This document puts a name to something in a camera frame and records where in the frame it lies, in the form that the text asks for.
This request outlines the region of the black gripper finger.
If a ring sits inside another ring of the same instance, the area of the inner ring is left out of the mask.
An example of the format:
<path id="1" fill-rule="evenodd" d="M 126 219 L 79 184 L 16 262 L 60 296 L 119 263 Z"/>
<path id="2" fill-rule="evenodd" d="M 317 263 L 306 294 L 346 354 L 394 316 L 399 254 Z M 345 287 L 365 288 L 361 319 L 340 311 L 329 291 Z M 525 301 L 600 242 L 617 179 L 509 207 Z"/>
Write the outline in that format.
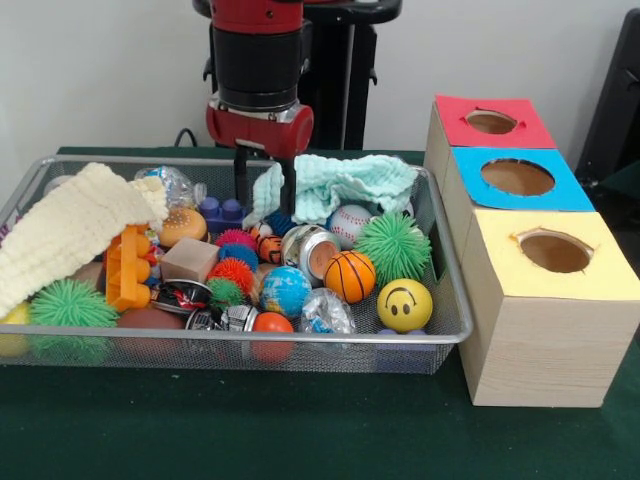
<path id="1" fill-rule="evenodd" d="M 281 166 L 284 184 L 281 188 L 280 210 L 283 213 L 294 213 L 296 202 L 296 170 L 295 159 L 278 158 L 277 162 Z"/>
<path id="2" fill-rule="evenodd" d="M 235 195 L 239 202 L 248 198 L 247 161 L 249 159 L 265 159 L 266 153 L 253 147 L 237 146 L 234 157 Z"/>

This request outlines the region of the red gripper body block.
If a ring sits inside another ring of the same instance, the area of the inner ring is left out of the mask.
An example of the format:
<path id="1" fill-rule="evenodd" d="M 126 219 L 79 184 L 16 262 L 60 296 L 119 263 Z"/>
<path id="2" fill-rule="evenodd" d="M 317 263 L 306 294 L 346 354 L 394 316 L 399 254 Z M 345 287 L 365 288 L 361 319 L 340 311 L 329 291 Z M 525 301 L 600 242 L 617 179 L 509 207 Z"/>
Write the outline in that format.
<path id="1" fill-rule="evenodd" d="M 227 147 L 249 147 L 278 159 L 295 158 L 307 149 L 314 114 L 299 102 L 280 112 L 243 112 L 210 102 L 206 124 L 213 140 Z"/>

